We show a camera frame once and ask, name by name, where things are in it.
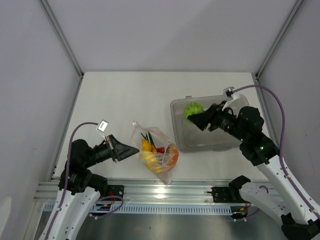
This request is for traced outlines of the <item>green round vegetable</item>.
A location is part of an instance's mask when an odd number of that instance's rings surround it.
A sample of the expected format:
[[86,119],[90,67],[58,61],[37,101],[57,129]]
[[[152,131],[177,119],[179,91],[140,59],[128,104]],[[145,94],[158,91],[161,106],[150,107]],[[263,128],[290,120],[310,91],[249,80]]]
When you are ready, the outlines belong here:
[[190,122],[188,120],[189,116],[195,115],[195,114],[200,114],[203,112],[204,112],[204,108],[200,103],[191,102],[191,103],[188,103],[184,108],[184,117],[188,122]]

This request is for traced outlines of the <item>yellow lemon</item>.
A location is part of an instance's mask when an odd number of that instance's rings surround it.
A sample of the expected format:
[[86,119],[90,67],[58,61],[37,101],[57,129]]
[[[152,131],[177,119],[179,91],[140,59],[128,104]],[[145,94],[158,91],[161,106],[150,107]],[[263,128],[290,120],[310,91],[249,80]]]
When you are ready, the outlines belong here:
[[142,147],[143,151],[146,151],[146,152],[151,152],[152,151],[152,146],[151,146],[150,142],[147,139],[143,139],[141,141],[141,147]]

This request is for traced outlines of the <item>yellow mango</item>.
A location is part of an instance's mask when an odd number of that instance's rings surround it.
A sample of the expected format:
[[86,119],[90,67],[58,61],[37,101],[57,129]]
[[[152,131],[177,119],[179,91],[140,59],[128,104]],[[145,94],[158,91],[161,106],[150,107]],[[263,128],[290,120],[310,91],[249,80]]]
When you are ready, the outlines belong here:
[[144,165],[155,174],[162,173],[162,163],[159,161],[157,154],[151,151],[142,151],[141,159]]

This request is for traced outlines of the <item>green onion stalks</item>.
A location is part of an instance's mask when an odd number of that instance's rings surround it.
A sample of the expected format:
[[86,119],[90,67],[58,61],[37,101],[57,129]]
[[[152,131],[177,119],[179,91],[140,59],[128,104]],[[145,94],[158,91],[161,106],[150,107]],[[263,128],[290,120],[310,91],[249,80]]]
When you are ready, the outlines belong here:
[[156,147],[155,142],[152,138],[152,135],[149,131],[145,133],[140,133],[140,134],[145,140],[147,140],[150,143],[151,146]]

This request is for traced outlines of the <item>clear zip top bag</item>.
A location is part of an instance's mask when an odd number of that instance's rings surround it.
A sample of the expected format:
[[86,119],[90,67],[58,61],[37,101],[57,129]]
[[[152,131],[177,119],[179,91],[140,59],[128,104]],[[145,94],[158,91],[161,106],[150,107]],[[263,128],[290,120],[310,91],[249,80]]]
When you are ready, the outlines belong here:
[[138,149],[138,159],[165,185],[172,182],[179,150],[173,141],[158,127],[144,127],[132,122],[131,145]]

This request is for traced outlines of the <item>red chili pepper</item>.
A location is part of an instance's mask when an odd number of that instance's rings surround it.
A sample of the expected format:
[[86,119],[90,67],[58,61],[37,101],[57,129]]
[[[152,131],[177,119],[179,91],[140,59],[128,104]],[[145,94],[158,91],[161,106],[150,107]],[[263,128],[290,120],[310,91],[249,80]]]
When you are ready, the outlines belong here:
[[156,148],[156,151],[158,152],[158,153],[165,153],[165,148],[164,147],[159,147],[159,148]]

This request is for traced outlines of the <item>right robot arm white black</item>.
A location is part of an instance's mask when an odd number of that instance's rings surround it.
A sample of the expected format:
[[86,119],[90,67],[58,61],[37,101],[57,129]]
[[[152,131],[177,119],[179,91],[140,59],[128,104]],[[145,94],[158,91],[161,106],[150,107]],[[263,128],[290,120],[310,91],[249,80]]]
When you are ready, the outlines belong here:
[[267,177],[279,195],[274,198],[247,177],[239,176],[228,189],[232,201],[243,199],[254,204],[281,226],[289,240],[311,240],[319,235],[320,206],[298,183],[274,142],[262,132],[264,119],[257,108],[245,106],[234,115],[223,101],[187,119],[202,131],[221,129],[238,139],[242,155]]

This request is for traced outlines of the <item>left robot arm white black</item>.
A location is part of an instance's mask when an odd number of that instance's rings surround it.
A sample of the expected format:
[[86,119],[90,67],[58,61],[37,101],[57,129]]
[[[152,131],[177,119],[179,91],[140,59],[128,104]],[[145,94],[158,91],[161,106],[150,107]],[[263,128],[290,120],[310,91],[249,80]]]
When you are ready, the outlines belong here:
[[109,135],[101,144],[90,147],[84,139],[69,144],[67,161],[60,176],[57,197],[41,240],[74,240],[86,217],[98,201],[124,203],[123,194],[109,185],[108,179],[90,171],[106,160],[123,161],[139,150]]

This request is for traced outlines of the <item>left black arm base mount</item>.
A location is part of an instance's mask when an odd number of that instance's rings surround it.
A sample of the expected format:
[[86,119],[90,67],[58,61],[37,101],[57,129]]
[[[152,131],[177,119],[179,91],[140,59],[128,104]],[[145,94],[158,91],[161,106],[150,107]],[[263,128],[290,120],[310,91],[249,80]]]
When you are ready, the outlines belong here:
[[111,204],[113,203],[120,203],[121,200],[119,197],[124,197],[125,187],[123,185],[109,185],[107,190],[107,200],[110,201]]

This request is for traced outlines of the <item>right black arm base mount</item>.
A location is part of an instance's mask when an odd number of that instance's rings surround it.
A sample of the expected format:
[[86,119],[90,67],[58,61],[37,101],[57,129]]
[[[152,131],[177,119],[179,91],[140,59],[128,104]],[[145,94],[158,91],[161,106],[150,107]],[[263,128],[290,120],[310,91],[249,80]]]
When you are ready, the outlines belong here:
[[226,186],[214,186],[207,191],[212,196],[214,203],[236,203],[244,204],[246,201],[241,198],[238,190]]

